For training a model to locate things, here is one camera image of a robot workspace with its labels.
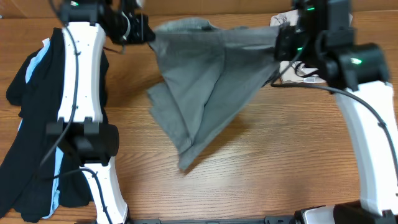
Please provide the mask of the grey shorts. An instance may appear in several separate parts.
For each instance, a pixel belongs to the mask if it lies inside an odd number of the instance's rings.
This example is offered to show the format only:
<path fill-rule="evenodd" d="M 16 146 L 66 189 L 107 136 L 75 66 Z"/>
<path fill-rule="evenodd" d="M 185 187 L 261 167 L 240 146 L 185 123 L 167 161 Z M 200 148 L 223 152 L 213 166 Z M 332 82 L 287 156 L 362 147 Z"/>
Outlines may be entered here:
<path fill-rule="evenodd" d="M 221 29 L 191 17 L 154 32 L 150 47 L 164 80 L 148 89 L 150 112 L 186 170 L 279 70 L 279 29 Z"/>

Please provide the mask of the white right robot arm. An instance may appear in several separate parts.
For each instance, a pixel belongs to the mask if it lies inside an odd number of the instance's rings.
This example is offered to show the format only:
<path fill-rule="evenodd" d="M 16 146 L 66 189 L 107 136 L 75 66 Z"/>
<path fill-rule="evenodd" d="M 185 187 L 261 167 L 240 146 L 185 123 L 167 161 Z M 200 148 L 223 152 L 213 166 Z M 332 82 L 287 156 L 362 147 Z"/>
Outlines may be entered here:
<path fill-rule="evenodd" d="M 351 3 L 294 1 L 296 25 L 282 24 L 274 57 L 301 61 L 326 81 L 335 97 L 353 145 L 360 178 L 357 202 L 335 205 L 332 212 L 312 208 L 302 223 L 397 222 L 397 123 L 394 89 L 381 48 L 355 44 Z"/>

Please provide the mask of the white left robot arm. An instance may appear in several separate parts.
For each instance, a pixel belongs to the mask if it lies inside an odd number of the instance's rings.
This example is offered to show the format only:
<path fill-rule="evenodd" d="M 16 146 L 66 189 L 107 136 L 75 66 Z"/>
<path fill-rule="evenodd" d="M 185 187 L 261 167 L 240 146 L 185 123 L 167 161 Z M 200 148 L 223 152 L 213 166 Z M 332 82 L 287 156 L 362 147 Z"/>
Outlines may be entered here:
<path fill-rule="evenodd" d="M 76 170 L 58 175 L 83 174 L 96 207 L 95 223 L 131 223 L 129 207 L 119 188 L 116 154 L 117 127 L 103 121 L 100 103 L 100 65 L 106 38 L 125 47 L 154 40 L 138 0 L 121 0 L 118 10 L 111 1 L 64 1 L 54 12 L 63 24 L 65 69 L 63 94 L 57 121 L 46 134 L 54 141 L 42 162 L 60 148 Z"/>

